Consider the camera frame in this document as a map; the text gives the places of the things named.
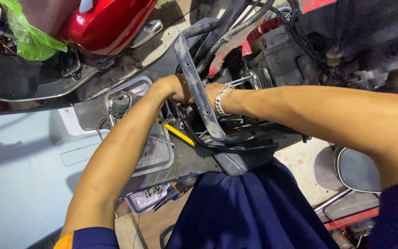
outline metal tray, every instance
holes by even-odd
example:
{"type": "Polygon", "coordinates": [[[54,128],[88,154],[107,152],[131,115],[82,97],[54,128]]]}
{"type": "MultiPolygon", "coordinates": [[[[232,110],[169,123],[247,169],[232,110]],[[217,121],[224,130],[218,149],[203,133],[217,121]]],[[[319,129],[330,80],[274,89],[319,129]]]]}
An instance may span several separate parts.
{"type": "MultiPolygon", "coordinates": [[[[140,98],[139,96],[144,96],[144,94],[150,88],[151,84],[152,81],[150,80],[150,78],[148,78],[147,76],[139,76],[124,83],[123,85],[111,89],[104,97],[104,107],[106,113],[108,113],[108,109],[111,108],[112,99],[119,96],[121,91],[131,93],[132,96],[135,97],[135,99],[132,100],[133,102],[136,101],[136,99],[140,98]]],[[[167,141],[170,140],[167,129],[156,122],[154,123],[150,134],[167,141]]],[[[145,151],[143,152],[143,156],[138,161],[138,165],[132,177],[138,175],[146,175],[167,169],[173,164],[173,161],[173,148],[166,143],[156,141],[150,138],[145,147],[145,151]]]]}

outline red body panel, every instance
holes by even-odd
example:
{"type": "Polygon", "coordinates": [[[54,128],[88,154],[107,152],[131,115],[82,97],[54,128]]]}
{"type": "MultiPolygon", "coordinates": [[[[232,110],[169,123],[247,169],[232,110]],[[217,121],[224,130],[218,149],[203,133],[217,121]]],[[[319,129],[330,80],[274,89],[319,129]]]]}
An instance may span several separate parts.
{"type": "Polygon", "coordinates": [[[58,37],[93,54],[114,55],[127,46],[158,0],[94,0],[93,8],[75,10],[58,37]]]}

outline red scooter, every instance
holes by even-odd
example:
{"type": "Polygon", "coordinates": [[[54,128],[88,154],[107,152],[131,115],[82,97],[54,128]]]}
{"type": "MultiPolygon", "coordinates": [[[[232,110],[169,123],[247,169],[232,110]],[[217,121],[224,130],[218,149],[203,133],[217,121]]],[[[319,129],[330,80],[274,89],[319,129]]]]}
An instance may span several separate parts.
{"type": "Polygon", "coordinates": [[[127,48],[140,46],[163,29],[160,20],[146,23],[157,2],[19,0],[27,21],[64,41],[68,50],[45,61],[24,60],[15,55],[16,42],[10,32],[0,29],[0,69],[7,71],[0,73],[0,100],[60,97],[107,71],[126,56],[127,48]],[[13,73],[6,70],[10,67],[16,68],[13,73]]]}

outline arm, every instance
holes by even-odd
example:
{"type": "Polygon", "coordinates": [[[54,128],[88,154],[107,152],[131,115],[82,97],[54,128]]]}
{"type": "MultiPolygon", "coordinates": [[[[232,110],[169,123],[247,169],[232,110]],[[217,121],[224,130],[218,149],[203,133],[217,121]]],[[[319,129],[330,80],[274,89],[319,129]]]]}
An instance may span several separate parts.
{"type": "Polygon", "coordinates": [[[190,98],[182,75],[171,75],[154,82],[108,133],[76,186],[61,237],[86,227],[114,229],[114,205],[136,168],[161,106],[169,97],[176,101],[190,98]]]}
{"type": "MultiPolygon", "coordinates": [[[[206,87],[213,106],[221,88],[206,87]]],[[[378,164],[383,188],[398,184],[398,94],[327,86],[229,89],[221,106],[367,154],[378,164]]]]}

